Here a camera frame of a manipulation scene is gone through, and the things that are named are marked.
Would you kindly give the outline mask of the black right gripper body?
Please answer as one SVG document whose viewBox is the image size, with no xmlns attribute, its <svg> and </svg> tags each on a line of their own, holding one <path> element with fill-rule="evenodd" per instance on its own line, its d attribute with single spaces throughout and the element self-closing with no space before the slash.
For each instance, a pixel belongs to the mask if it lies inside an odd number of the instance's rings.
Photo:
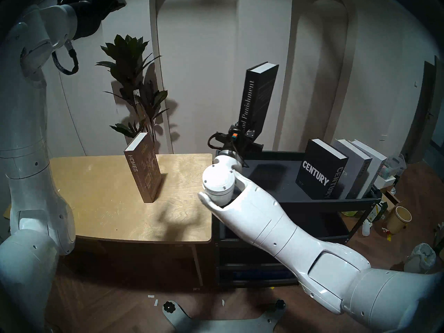
<svg viewBox="0 0 444 333">
<path fill-rule="evenodd" d="M 238 124 L 231 125 L 227 134 L 227 142 L 228 150 L 235 152 L 236 155 L 240 157 L 242 166 L 249 167 L 245 161 L 245 156 L 249 153 L 261 153 L 263 145 L 255 142 L 258 137 L 257 131 L 256 139 L 246 138 L 245 133 L 246 131 L 244 131 Z"/>
</svg>

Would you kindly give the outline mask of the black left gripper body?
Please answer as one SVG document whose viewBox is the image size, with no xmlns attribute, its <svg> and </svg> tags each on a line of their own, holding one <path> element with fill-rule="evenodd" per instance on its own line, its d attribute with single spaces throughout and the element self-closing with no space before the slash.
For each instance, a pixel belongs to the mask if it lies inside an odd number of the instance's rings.
<svg viewBox="0 0 444 333">
<path fill-rule="evenodd" d="M 69 3 L 77 18 L 77 28 L 72 40 L 93 35 L 109 13 L 127 5 L 126 0 L 83 0 Z"/>
</svg>

